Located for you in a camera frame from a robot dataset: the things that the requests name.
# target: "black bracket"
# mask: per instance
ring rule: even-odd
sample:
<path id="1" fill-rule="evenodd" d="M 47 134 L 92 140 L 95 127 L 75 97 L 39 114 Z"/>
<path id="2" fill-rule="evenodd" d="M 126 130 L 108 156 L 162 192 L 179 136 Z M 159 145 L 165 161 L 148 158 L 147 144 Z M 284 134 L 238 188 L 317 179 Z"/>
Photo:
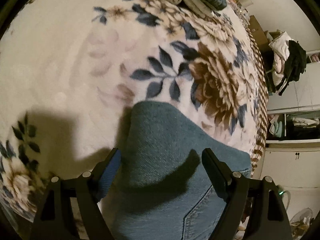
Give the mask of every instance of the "black bracket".
<path id="1" fill-rule="evenodd" d="M 92 172 L 84 172 L 77 179 L 52 178 L 38 207 L 30 239 L 79 240 L 70 202 L 71 197 L 76 197 L 89 239 L 114 240 L 97 202 L 107 194 L 120 158 L 120 151 L 114 148 Z"/>
<path id="2" fill-rule="evenodd" d="M 77 179 L 52 178 L 38 207 L 30 240 L 79 240 L 71 197 L 77 198 L 89 239 L 114 240 L 97 202 L 106 196 L 119 168 L 120 158 L 120 151 L 114 148 L 92 172 L 84 172 Z M 209 240 L 234 239 L 248 197 L 254 200 L 243 240 L 292 240 L 286 210 L 271 177 L 255 180 L 246 178 L 238 171 L 232 172 L 209 148 L 202 152 L 202 164 L 217 195 L 227 203 Z M 318 214 L 301 240 L 317 239 L 319 225 Z"/>
<path id="3" fill-rule="evenodd" d="M 247 197 L 254 197 L 254 202 L 243 240 L 292 240 L 287 213 L 271 177 L 248 179 L 232 172 L 209 148 L 202 152 L 202 164 L 218 196 L 227 203 L 210 240 L 234 239 Z"/>

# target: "cardboard box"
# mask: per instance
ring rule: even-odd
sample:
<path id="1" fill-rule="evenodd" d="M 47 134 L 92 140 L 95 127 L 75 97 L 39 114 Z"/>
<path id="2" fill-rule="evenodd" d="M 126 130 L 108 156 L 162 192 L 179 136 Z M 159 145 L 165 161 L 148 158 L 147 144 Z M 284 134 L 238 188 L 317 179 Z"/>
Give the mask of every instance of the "cardboard box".
<path id="1" fill-rule="evenodd" d="M 252 36 L 254 37 L 258 48 L 260 49 L 261 52 L 266 52 L 272 50 L 269 47 L 269 41 L 267 37 L 265 36 L 259 22 L 257 19 L 252 15 L 250 16 L 250 21 L 249 21 L 249 29 L 252 33 Z"/>

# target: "floral blanket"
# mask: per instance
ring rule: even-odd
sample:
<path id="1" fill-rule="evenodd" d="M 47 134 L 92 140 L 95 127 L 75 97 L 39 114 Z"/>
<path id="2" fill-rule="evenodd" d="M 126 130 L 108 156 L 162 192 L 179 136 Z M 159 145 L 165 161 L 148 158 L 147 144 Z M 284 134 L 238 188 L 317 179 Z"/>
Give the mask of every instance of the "floral blanket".
<path id="1" fill-rule="evenodd" d="M 236 5 L 201 19 L 164 0 L 30 0 L 0 41 L 0 199 L 32 221 L 48 179 L 123 145 L 130 109 L 168 102 L 212 138 L 264 150 L 260 52 Z"/>

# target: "black garment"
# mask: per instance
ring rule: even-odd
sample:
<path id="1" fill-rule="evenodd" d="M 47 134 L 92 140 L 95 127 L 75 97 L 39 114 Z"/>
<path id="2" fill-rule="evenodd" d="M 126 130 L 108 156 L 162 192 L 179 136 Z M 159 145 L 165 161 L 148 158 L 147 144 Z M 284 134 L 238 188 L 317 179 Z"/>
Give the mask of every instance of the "black garment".
<path id="1" fill-rule="evenodd" d="M 300 74 L 304 73 L 307 67 L 307 53 L 298 42 L 289 41 L 289 52 L 290 55 L 284 64 L 283 79 L 283 82 L 287 81 L 287 84 L 279 92 L 280 96 L 289 85 L 289 82 L 299 80 Z"/>

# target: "metal rivet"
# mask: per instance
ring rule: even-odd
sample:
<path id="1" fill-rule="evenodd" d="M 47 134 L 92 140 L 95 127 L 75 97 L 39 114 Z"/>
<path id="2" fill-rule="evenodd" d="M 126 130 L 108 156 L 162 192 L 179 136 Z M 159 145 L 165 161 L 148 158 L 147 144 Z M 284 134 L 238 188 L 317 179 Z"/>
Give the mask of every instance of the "metal rivet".
<path id="1" fill-rule="evenodd" d="M 51 182 L 57 182 L 59 180 L 59 178 L 58 177 L 53 177 L 52 179 L 51 179 Z"/>
<path id="2" fill-rule="evenodd" d="M 91 172 L 90 171 L 85 171 L 84 173 L 82 173 L 82 177 L 84 178 L 88 178 L 91 176 Z"/>
<path id="3" fill-rule="evenodd" d="M 267 182 L 272 182 L 272 178 L 271 178 L 270 176 L 266 176 L 266 177 L 265 177 L 265 180 L 266 180 Z"/>
<path id="4" fill-rule="evenodd" d="M 241 173 L 239 171 L 234 171 L 232 173 L 232 175 L 235 177 L 235 178 L 240 178 L 241 177 Z"/>

